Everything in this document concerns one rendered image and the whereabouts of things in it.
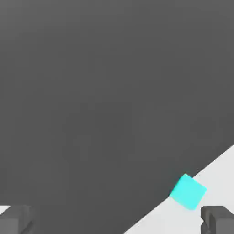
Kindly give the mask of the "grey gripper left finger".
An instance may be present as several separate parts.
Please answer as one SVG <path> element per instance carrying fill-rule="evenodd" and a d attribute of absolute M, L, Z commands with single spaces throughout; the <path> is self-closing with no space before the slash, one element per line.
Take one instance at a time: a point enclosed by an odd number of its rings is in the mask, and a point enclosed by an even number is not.
<path fill-rule="evenodd" d="M 34 208 L 14 205 L 0 214 L 0 234 L 35 234 Z"/>

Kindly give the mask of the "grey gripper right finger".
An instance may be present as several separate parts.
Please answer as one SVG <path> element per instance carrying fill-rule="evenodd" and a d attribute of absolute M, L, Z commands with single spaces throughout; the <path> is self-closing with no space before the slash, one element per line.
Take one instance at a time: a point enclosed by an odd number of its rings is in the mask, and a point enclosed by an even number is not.
<path fill-rule="evenodd" d="M 201 218 L 201 234 L 234 234 L 234 214 L 224 206 L 203 206 Z"/>

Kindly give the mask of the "small cyan cube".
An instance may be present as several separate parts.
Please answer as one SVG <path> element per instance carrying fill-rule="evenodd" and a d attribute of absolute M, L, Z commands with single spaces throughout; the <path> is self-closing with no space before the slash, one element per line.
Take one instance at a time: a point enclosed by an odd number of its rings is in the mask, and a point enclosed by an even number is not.
<path fill-rule="evenodd" d="M 188 174 L 183 174 L 170 193 L 170 197 L 189 210 L 195 210 L 207 188 Z"/>

